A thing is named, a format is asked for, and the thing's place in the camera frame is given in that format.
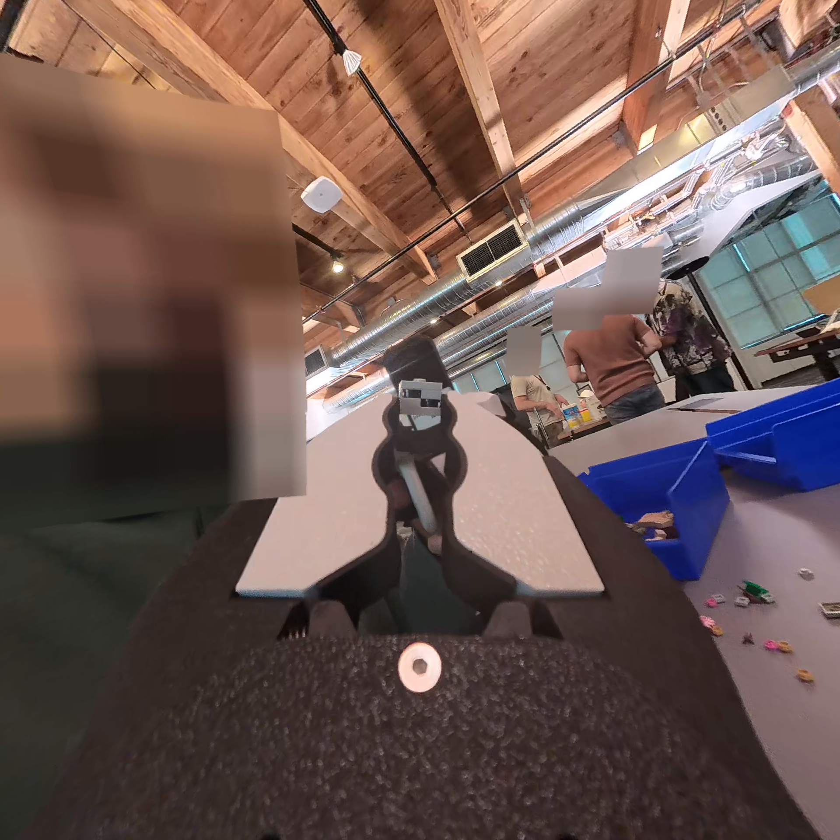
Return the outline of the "white ceiling access point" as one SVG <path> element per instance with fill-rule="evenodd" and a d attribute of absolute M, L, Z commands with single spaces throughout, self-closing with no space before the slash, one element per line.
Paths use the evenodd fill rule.
<path fill-rule="evenodd" d="M 316 214 L 332 211 L 343 200 L 340 186 L 325 175 L 320 175 L 301 190 L 301 201 Z"/>

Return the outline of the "silver ventilation ducts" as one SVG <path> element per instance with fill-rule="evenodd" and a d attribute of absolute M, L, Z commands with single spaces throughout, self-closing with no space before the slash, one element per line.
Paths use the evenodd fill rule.
<path fill-rule="evenodd" d="M 735 129 L 705 143 L 690 129 L 682 129 L 539 217 L 536 227 L 524 233 L 532 252 L 530 266 L 496 281 L 472 284 L 459 269 L 374 320 L 356 338 L 309 352 L 306 363 L 320 366 L 307 376 L 307 396 L 340 382 L 434 319 L 594 236 L 602 236 L 608 251 L 651 246 L 664 235 L 672 241 L 667 252 L 687 247 L 696 224 L 703 225 L 708 215 L 728 209 L 743 194 L 765 186 L 788 186 L 816 170 L 813 158 L 783 129 L 781 119 L 751 132 Z"/>

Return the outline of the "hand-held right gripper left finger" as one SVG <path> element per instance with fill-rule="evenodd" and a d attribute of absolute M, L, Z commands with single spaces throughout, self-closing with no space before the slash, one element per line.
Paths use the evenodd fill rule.
<path fill-rule="evenodd" d="M 396 587 L 395 518 L 375 472 L 392 402 L 378 395 L 308 442 L 307 493 L 276 501 L 236 584 L 238 596 L 340 602 L 357 623 Z"/>

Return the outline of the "pile of tan toy bricks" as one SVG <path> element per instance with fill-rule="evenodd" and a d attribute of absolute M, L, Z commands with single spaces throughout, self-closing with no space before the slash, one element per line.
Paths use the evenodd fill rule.
<path fill-rule="evenodd" d="M 626 526 L 646 541 L 664 541 L 679 538 L 674 512 L 651 511 L 635 521 L 629 521 Z"/>

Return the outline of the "person's torso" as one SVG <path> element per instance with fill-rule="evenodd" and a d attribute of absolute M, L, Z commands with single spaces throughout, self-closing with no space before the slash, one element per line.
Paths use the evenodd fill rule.
<path fill-rule="evenodd" d="M 226 509 L 2 533 L 1 838 L 46 803 L 133 620 Z"/>

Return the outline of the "grey striped small brick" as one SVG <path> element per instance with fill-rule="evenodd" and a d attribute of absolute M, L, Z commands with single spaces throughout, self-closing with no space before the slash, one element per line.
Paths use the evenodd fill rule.
<path fill-rule="evenodd" d="M 403 380 L 397 386 L 399 414 L 406 417 L 440 417 L 441 382 Z"/>

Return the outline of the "grey desk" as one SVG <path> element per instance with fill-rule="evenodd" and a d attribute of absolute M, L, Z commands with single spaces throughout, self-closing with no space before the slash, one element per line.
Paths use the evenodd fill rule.
<path fill-rule="evenodd" d="M 801 493 L 724 477 L 730 505 L 703 575 L 684 584 L 685 593 L 698 613 L 708 597 L 726 597 L 714 612 L 724 634 L 713 641 L 774 768 L 821 838 L 838 838 L 839 629 L 819 603 L 838 601 L 839 489 Z M 800 568 L 814 580 L 804 581 Z M 769 590 L 775 603 L 750 603 L 744 580 Z M 755 645 L 741 644 L 745 632 Z M 767 639 L 794 652 L 768 651 Z M 797 669 L 815 682 L 799 681 Z"/>

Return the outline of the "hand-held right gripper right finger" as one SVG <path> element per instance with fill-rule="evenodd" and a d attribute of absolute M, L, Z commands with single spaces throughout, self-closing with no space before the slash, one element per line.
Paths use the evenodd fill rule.
<path fill-rule="evenodd" d="M 495 413 L 495 395 L 446 394 L 444 576 L 488 616 L 502 602 L 604 595 L 544 457 Z"/>

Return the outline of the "ceiling vent grille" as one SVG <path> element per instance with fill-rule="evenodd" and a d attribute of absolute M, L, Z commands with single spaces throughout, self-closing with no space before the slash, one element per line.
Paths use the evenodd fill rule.
<path fill-rule="evenodd" d="M 489 283 L 532 263 L 530 243 L 516 218 L 457 256 L 468 283 Z"/>

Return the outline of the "blue plastic bin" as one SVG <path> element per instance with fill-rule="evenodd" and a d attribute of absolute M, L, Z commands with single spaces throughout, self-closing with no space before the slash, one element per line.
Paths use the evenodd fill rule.
<path fill-rule="evenodd" d="M 646 514 L 672 513 L 676 536 L 645 542 L 675 580 L 700 578 L 730 502 L 708 441 L 618 458 L 578 477 L 626 523 Z"/>
<path fill-rule="evenodd" d="M 839 482 L 839 380 L 707 425 L 708 442 L 741 476 L 798 491 Z"/>

